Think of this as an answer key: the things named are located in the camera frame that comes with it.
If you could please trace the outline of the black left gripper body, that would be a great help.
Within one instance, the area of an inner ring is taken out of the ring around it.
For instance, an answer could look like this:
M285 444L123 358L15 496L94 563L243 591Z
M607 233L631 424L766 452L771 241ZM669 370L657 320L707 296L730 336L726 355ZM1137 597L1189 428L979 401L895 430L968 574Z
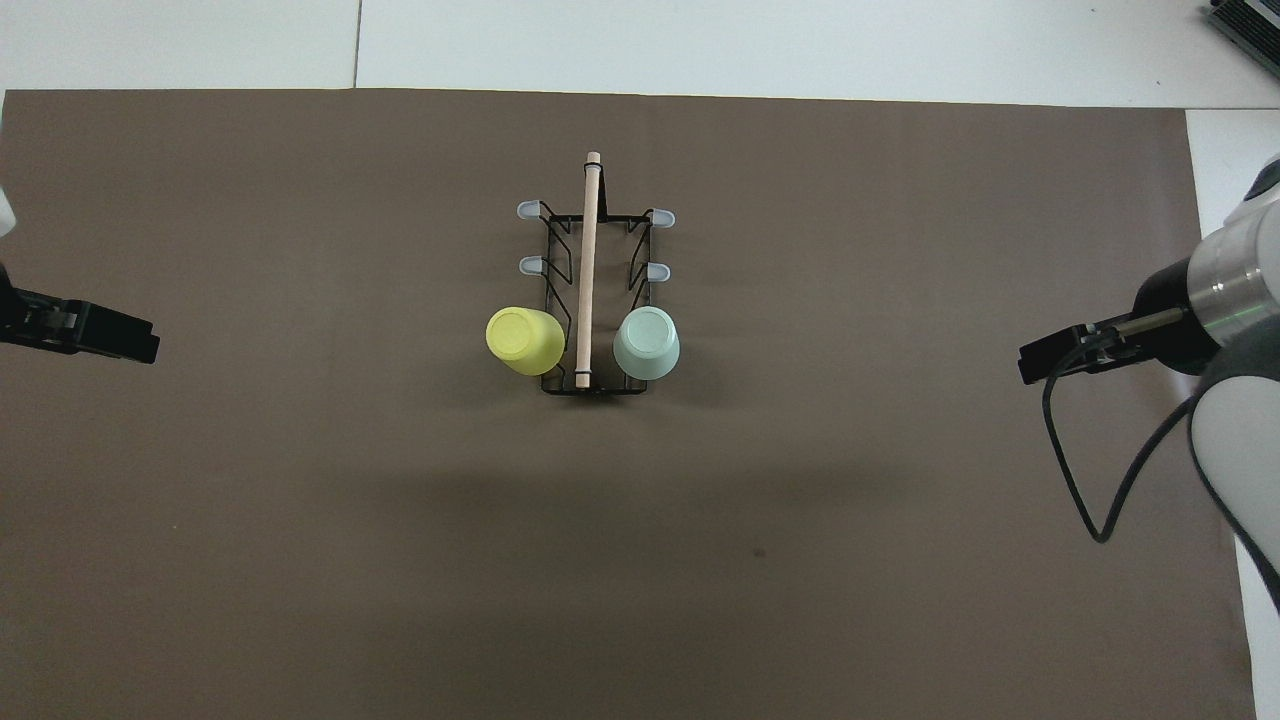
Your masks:
M76 354L77 350L56 337L56 329L47 324L55 307L44 300L29 301L15 288L1 264L1 342L55 354Z

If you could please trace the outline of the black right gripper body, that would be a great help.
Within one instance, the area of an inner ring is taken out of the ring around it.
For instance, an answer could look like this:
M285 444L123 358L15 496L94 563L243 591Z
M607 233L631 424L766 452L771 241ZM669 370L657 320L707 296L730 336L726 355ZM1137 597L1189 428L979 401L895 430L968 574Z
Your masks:
M1184 375L1201 375L1221 346L1207 333L1190 305L1190 259L1170 264L1149 275L1135 295L1135 316L1180 309L1183 316L1135 337L1153 360Z

